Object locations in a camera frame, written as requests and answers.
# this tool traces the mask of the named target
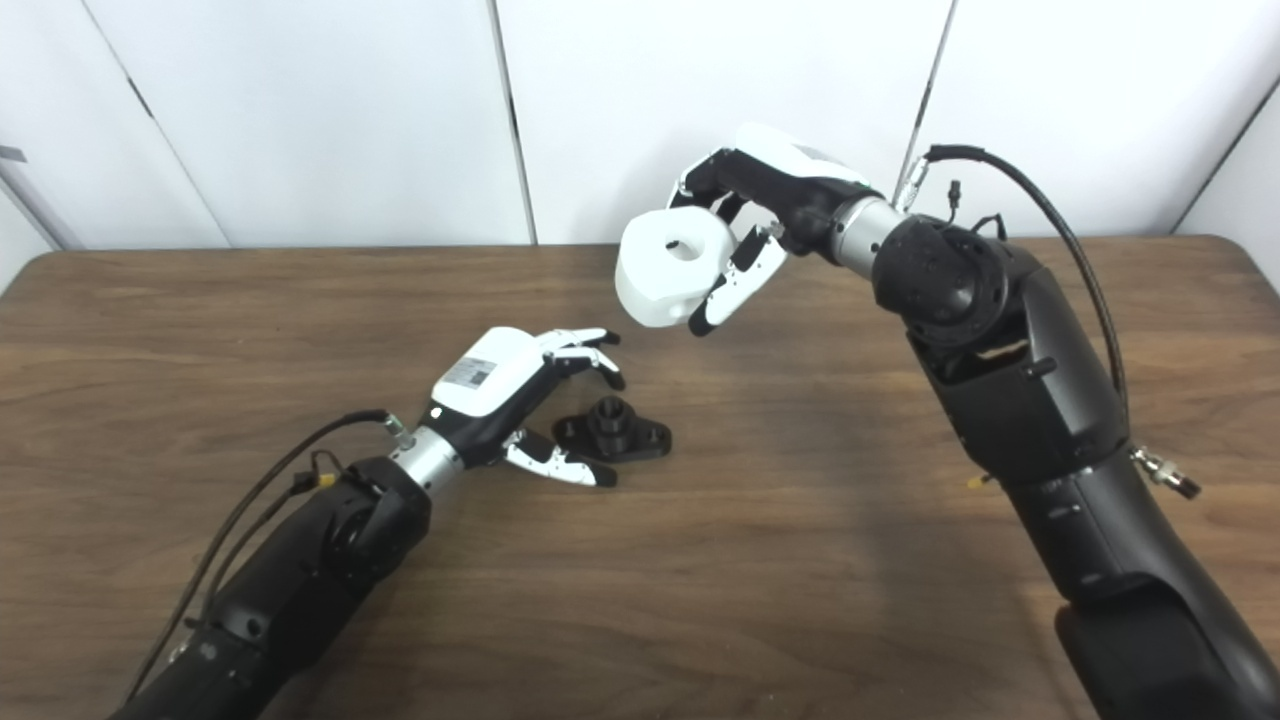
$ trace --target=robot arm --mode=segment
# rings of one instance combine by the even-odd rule
[[[1280,717],[1275,666],[1134,462],[1187,497],[1198,488],[1132,446],[1123,398],[1047,268],[1020,247],[909,214],[826,156],[758,128],[686,172],[672,205],[717,201],[726,222],[754,201],[780,224],[764,240],[751,231],[703,316],[690,318],[692,332],[707,334],[759,290],[780,252],[817,252],[869,279],[1068,601],[1057,633],[1105,720]]]
[[[599,350],[617,341],[600,328],[485,333],[435,384],[412,433],[389,423],[398,428],[394,452],[346,468],[210,589],[192,635],[113,720],[257,717],[426,536],[431,505],[463,470],[507,460],[568,483],[613,486],[612,469],[522,425],[575,373],[598,370],[621,389],[618,366]],[[310,480],[297,495],[319,484]]]

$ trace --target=white wall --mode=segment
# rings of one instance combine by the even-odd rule
[[[541,242],[613,242],[756,119],[892,190],[947,3],[498,0]],[[1164,233],[1280,74],[1280,3],[964,0],[922,133],[1021,167],[1082,234]],[[1050,227],[978,167],[916,210]]]
[[[19,206],[9,186],[0,181],[0,292],[27,263],[50,250],[47,238]]]
[[[892,182],[947,0],[499,0],[541,243],[617,242],[744,120]]]
[[[1280,76],[1280,3],[961,0],[922,143],[1020,167],[1079,234],[1167,233]],[[919,211],[1000,210],[1050,234],[989,168],[938,164]]]
[[[0,0],[0,160],[70,247],[225,247],[78,0]]]
[[[1275,95],[1178,229],[1234,240],[1272,287],[1280,288],[1280,101]]]
[[[90,0],[237,246],[527,243],[480,0]]]

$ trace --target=black flange part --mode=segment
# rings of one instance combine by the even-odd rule
[[[561,418],[556,443],[568,452],[603,462],[653,460],[671,452],[671,429],[646,420],[621,397],[602,397],[585,415]]]

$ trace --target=wooden table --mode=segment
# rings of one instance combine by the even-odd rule
[[[1028,243],[1084,292],[1056,243]],[[1158,492],[1280,657],[1280,302],[1216,238],[1087,241]],[[466,477],[274,717],[1092,717],[1060,605],[895,318],[792,261],[705,340],[611,247],[63,252],[0,300],[0,715],[102,717],[227,511],[344,411],[420,410],[486,328],[604,324],[675,452],[613,491]],[[580,375],[532,427],[608,388]],[[374,430],[329,445],[384,452]]]

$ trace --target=label on robot hand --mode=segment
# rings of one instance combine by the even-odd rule
[[[489,360],[463,357],[462,360],[454,363],[453,366],[449,368],[448,373],[444,373],[440,382],[476,389],[489,378],[489,374],[493,373],[493,369],[497,366],[497,363],[490,363]]]

